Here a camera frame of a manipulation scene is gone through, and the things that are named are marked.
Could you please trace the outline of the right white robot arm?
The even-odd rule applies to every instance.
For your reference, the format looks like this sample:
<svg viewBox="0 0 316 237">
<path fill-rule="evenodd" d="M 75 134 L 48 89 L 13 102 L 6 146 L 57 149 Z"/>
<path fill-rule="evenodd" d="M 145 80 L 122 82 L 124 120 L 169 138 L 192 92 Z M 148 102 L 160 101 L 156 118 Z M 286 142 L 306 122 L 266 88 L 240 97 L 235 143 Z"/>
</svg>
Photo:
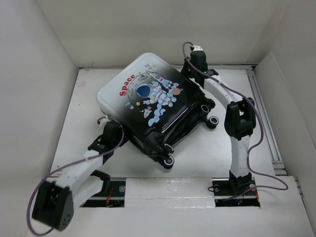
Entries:
<svg viewBox="0 0 316 237">
<path fill-rule="evenodd" d="M 250 137 L 256 127 L 256 117 L 252 108 L 254 101 L 252 98 L 243 99 L 225 88 L 225 84 L 218 78 L 218 73 L 208 69 L 206 54 L 201 46 L 193 45 L 190 50 L 190 57 L 185 57 L 181 73 L 193 78 L 226 109 L 224 128 L 230 137 L 232 147 L 232 163 L 228 179 L 229 195 L 241 195 L 253 183 L 247 165 L 247 151 Z"/>
</svg>

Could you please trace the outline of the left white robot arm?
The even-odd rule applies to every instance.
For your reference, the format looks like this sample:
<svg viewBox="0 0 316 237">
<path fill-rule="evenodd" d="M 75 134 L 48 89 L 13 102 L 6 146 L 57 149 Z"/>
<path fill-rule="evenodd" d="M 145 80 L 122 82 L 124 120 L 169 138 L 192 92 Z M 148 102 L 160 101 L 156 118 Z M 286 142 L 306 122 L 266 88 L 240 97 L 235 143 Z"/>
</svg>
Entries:
<svg viewBox="0 0 316 237">
<path fill-rule="evenodd" d="M 41 234 L 31 226 L 36 220 L 63 231 L 71 222 L 75 210 L 94 194 L 106 195 L 111 178 L 99 171 L 124 141 L 124 129 L 116 121 L 107 120 L 103 133 L 87 148 L 83 158 L 52 171 L 38 184 L 27 209 L 27 223 L 34 235 Z"/>
</svg>

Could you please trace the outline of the black space-print suitcase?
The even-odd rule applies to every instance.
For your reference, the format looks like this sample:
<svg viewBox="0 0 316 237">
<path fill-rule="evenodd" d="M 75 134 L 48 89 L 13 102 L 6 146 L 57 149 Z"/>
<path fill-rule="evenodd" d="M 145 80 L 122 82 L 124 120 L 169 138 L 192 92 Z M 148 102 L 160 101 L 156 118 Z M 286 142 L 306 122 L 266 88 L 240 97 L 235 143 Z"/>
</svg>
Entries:
<svg viewBox="0 0 316 237">
<path fill-rule="evenodd" d="M 188 77 L 147 52 L 140 55 L 97 93 L 101 111 L 118 121 L 128 140 L 166 169 L 174 147 L 200 123 L 216 128 L 210 116 L 215 102 Z"/>
</svg>

